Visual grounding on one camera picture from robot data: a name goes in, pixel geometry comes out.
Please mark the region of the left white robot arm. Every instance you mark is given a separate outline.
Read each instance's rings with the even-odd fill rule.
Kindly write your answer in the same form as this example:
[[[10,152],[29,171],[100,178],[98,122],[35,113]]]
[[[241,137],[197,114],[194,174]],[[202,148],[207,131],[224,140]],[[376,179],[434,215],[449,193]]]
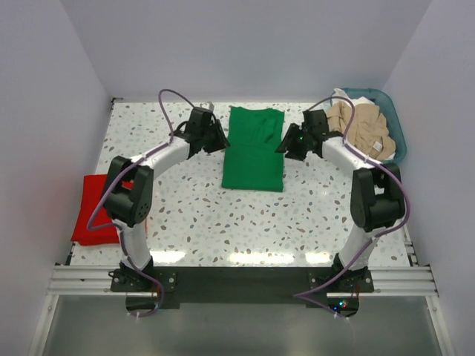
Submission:
[[[100,202],[119,235],[127,281],[137,291],[149,289],[154,273],[145,221],[152,207],[154,181],[168,169],[204,151],[230,146],[220,120],[209,108],[191,109],[189,119],[172,132],[171,141],[131,158],[117,156],[109,165]]]

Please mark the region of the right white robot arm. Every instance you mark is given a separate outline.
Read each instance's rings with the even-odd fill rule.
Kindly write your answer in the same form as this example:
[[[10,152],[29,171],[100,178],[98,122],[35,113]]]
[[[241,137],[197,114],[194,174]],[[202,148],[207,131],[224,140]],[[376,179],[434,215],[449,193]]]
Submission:
[[[399,167],[364,157],[331,131],[323,110],[303,112],[301,124],[292,123],[276,152],[303,161],[309,152],[325,159],[351,177],[350,216],[353,227],[331,272],[332,286],[348,291],[357,282],[356,271],[368,267],[376,238],[401,222],[407,213]]]

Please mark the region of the green polo shirt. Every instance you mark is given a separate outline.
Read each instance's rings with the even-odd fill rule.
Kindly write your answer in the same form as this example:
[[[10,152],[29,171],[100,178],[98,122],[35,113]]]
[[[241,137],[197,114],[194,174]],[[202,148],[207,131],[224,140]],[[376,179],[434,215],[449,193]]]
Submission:
[[[284,112],[272,108],[231,108],[223,188],[282,192],[284,156],[275,150],[281,143],[283,123]]]

